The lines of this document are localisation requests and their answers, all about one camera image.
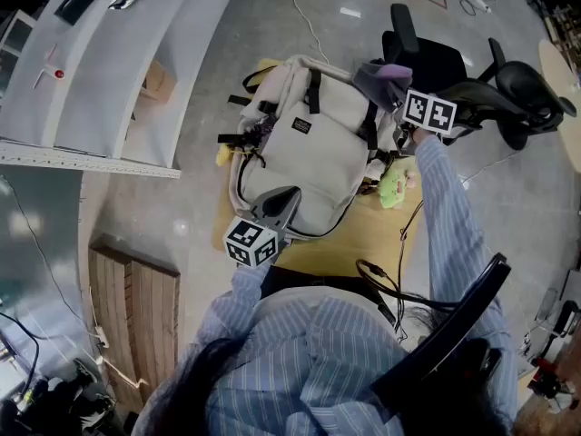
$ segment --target white shelf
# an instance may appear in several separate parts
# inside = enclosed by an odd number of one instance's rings
[[[176,76],[172,97],[167,104],[139,97],[123,158],[172,166],[193,85],[229,1],[185,0],[155,54],[155,59]]]
[[[3,99],[0,135],[30,144],[53,146],[81,56],[112,0],[94,0],[70,26],[54,15],[63,0],[50,0],[26,41]],[[64,70],[64,79],[38,75],[47,61]]]
[[[147,69],[184,0],[136,0],[108,10],[64,103],[55,145],[120,158]]]
[[[180,170],[0,140],[0,164],[179,178]]]

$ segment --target white backpack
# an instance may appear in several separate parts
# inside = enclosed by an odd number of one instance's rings
[[[287,227],[290,238],[320,238],[339,224],[375,151],[394,148],[391,115],[351,79],[346,71],[302,55],[270,70],[241,111],[238,134],[259,132],[254,146],[240,147],[231,162],[236,213],[262,193],[296,185],[302,199]],[[262,130],[255,126],[260,120]]]

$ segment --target green toy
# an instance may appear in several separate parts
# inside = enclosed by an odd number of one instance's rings
[[[392,166],[378,184],[381,206],[383,208],[401,208],[406,198],[406,188],[415,186],[414,172]]]

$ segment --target gray floor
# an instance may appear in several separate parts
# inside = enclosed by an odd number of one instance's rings
[[[458,0],[448,10],[426,0],[298,0],[319,35],[330,62],[354,70],[381,56],[380,35],[391,28],[389,6],[409,6],[419,36],[456,47],[468,74],[478,76],[490,63],[487,38],[495,37],[507,59],[539,68],[538,41],[546,37],[541,21],[524,0],[500,0],[492,14],[466,15]],[[340,13],[342,7],[361,18]],[[190,340],[209,302],[229,288],[232,263],[210,246],[215,204],[223,170],[214,164],[216,136],[232,132],[239,108],[226,104],[242,94],[241,79],[263,57],[318,56],[316,43],[291,0],[231,0],[218,26],[194,87],[178,143],[180,180],[115,175],[97,230],[134,250],[174,264],[182,277],[182,338]],[[458,141],[449,149],[458,174],[507,157],[495,127]],[[482,171],[468,194],[493,252],[513,266],[503,288],[515,343],[547,286],[562,282],[575,258],[579,182],[557,134],[538,137],[522,154]],[[405,288],[422,291],[428,279],[428,241],[420,225]]]

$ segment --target striped shirt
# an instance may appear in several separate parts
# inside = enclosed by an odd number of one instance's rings
[[[430,296],[456,302],[486,266],[482,232],[438,139],[425,139],[416,156],[428,224]],[[197,353],[218,338],[248,334],[208,400],[210,433],[402,435],[398,417],[382,408],[369,390],[407,355],[387,322],[360,302],[333,295],[323,295],[314,306],[298,297],[257,315],[268,269],[236,271],[231,292],[213,301],[189,352]],[[502,351],[489,393],[493,406],[513,421],[516,357],[498,300],[468,335],[477,337]],[[179,379],[176,372],[163,388]],[[153,405],[155,394],[133,434],[141,432]]]

